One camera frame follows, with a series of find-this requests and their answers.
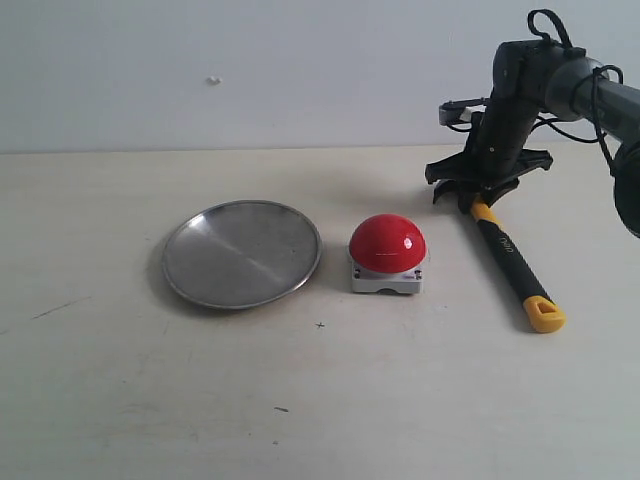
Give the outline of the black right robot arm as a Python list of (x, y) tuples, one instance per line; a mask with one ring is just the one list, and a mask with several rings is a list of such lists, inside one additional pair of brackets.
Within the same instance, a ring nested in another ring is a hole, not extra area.
[(448, 101), (439, 108), (440, 124), (461, 131), (467, 140), (461, 152), (426, 166), (434, 195), (457, 193), (462, 212), (476, 198), (493, 205), (517, 188), (521, 176), (551, 167), (549, 152), (525, 147), (536, 125), (586, 119), (614, 180), (616, 211), (637, 235), (639, 91), (623, 79), (610, 79), (620, 72), (579, 47), (545, 40), (502, 43), (494, 57), (490, 95)]

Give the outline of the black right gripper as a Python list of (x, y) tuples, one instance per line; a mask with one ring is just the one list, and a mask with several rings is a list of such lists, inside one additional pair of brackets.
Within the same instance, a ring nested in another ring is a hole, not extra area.
[(553, 157), (547, 150), (523, 149), (537, 116), (538, 105), (529, 100), (491, 99), (463, 152), (426, 165), (432, 203), (449, 193), (465, 202), (482, 191), (492, 206), (519, 186), (521, 176), (548, 171)]

